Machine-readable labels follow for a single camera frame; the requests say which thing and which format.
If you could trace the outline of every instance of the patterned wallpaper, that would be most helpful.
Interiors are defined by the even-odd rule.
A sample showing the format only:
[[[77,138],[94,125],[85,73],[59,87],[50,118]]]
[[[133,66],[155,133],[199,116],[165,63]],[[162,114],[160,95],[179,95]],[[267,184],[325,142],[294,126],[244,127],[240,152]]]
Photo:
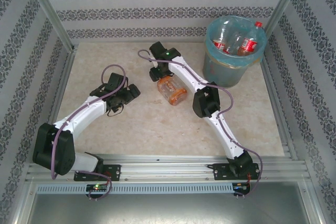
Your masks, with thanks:
[[[10,220],[68,54],[37,0],[0,0],[0,223]]]
[[[291,0],[265,58],[327,223],[336,223],[336,0]]]
[[[74,44],[80,41],[202,41],[222,15],[266,23],[279,0],[50,0]]]

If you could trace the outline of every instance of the red bottle cap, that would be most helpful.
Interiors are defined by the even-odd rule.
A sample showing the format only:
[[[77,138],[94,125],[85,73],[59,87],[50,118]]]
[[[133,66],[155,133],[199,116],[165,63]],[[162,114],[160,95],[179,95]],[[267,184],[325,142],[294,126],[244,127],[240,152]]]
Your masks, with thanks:
[[[256,23],[255,23],[255,26],[257,26],[257,27],[262,27],[263,25],[262,25],[261,22],[256,22]]]

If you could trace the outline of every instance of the red label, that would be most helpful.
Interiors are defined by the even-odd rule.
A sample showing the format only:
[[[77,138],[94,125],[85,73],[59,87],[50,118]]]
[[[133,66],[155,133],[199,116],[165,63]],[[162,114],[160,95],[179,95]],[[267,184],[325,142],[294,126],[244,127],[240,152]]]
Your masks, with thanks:
[[[253,41],[253,40],[249,40],[249,39],[244,39],[244,42],[242,44],[242,48],[246,51],[249,51],[249,52],[253,52],[254,49],[256,48],[257,46],[257,43],[256,41]]]
[[[216,41],[216,40],[214,40],[214,45],[215,45],[215,47],[217,47],[219,50],[223,50],[224,47],[225,47],[225,44],[224,44],[224,43],[221,43],[221,42]]]

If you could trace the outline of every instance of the purple cable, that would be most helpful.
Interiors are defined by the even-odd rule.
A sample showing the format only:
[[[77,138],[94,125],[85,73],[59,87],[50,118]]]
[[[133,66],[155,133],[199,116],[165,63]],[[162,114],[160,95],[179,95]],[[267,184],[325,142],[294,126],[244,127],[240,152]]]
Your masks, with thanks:
[[[221,119],[219,118],[219,116],[220,116],[221,114],[223,114],[223,113],[229,111],[229,110],[233,107],[234,102],[233,102],[233,97],[232,97],[232,95],[230,94],[230,92],[227,91],[226,89],[224,89],[223,87],[220,87],[220,86],[217,86],[217,85],[212,85],[212,84],[209,84],[209,83],[201,82],[201,81],[197,78],[197,76],[195,76],[194,73],[193,73],[188,67],[184,66],[182,63],[179,63],[179,62],[176,62],[176,61],[173,61],[173,60],[156,60],[156,59],[151,59],[151,58],[142,56],[142,55],[140,54],[141,52],[146,52],[149,56],[150,56],[151,54],[150,54],[150,53],[148,52],[148,50],[146,50],[146,49],[141,49],[141,50],[139,50],[139,51],[138,51],[138,56],[139,56],[140,58],[142,58],[142,59],[145,59],[145,60],[148,60],[148,61],[156,61],[156,62],[165,62],[165,63],[173,63],[173,64],[177,64],[177,65],[179,65],[179,66],[185,68],[185,69],[191,74],[191,76],[192,76],[198,83],[200,83],[200,84],[202,84],[202,85],[204,85],[204,86],[211,87],[211,88],[217,88],[217,89],[223,90],[225,93],[228,94],[228,96],[230,97],[230,100],[231,100],[231,104],[230,104],[230,106],[229,106],[227,109],[220,111],[220,112],[217,114],[217,118],[216,118],[216,119],[219,121],[219,124],[220,124],[220,126],[222,127],[222,129],[223,129],[225,135],[230,139],[231,142],[233,142],[235,145],[237,145],[238,147],[242,148],[243,150],[246,150],[246,151],[248,151],[248,152],[251,152],[251,153],[255,154],[255,155],[258,157],[258,159],[260,160],[260,173],[259,173],[258,179],[257,179],[256,184],[255,184],[255,186],[253,187],[253,189],[252,189],[247,195],[249,195],[250,193],[252,193],[252,191],[255,190],[255,188],[257,187],[257,185],[258,185],[258,183],[259,183],[259,181],[260,181],[260,179],[261,179],[261,174],[262,174],[262,171],[263,171],[263,160],[261,159],[261,157],[260,157],[260,155],[259,155],[258,153],[254,152],[254,151],[252,151],[252,150],[250,150],[250,149],[248,149],[248,148],[245,148],[245,147],[241,146],[240,144],[238,144],[236,141],[234,141],[233,138],[232,138],[232,137],[227,133],[227,131],[225,130],[224,125],[223,125]]]
[[[107,69],[109,69],[110,67],[118,67],[122,70],[122,73],[123,73],[123,79],[122,79],[122,82],[121,84],[115,89],[113,90],[112,92],[106,94],[106,95],[103,95],[102,97],[98,97],[96,99],[94,99],[93,101],[83,105],[82,107],[80,107],[79,109],[77,109],[63,124],[62,126],[59,128],[59,130],[57,131],[56,133],[56,136],[55,136],[55,139],[54,139],[54,144],[53,144],[53,149],[52,149],[52,153],[51,153],[51,178],[52,179],[56,179],[57,177],[57,174],[55,173],[55,156],[56,156],[56,146],[57,146],[57,142],[58,142],[58,138],[59,138],[59,135],[61,134],[62,130],[65,128],[65,126],[68,125],[68,123],[80,112],[82,111],[83,109],[85,109],[87,106],[99,101],[99,100],[102,100],[106,97],[109,97],[111,95],[113,95],[114,93],[118,92],[118,90],[120,90],[124,84],[125,84],[125,81],[126,81],[126,72],[125,70],[122,68],[122,66],[120,65],[117,65],[117,64],[111,64],[111,65],[108,65],[107,67],[104,68],[103,72],[101,73],[101,83],[104,83],[103,81],[103,76],[104,76],[104,73]]]
[[[110,193],[110,191],[112,190],[112,180],[110,179],[110,177],[108,177],[108,176],[106,176],[106,175],[104,175],[104,174],[100,174],[100,173],[87,172],[87,171],[85,171],[85,170],[80,170],[79,173],[86,173],[86,174],[90,174],[90,175],[100,176],[100,177],[106,178],[107,182],[110,183],[110,187],[109,187],[109,189],[106,191],[106,193],[104,193],[102,196],[100,196],[100,197],[94,199],[95,201],[100,200],[100,199],[102,199],[102,198],[105,198],[105,197]],[[92,190],[89,191],[89,199],[90,199],[90,200],[92,199],[92,198],[91,198],[91,193],[92,193]]]

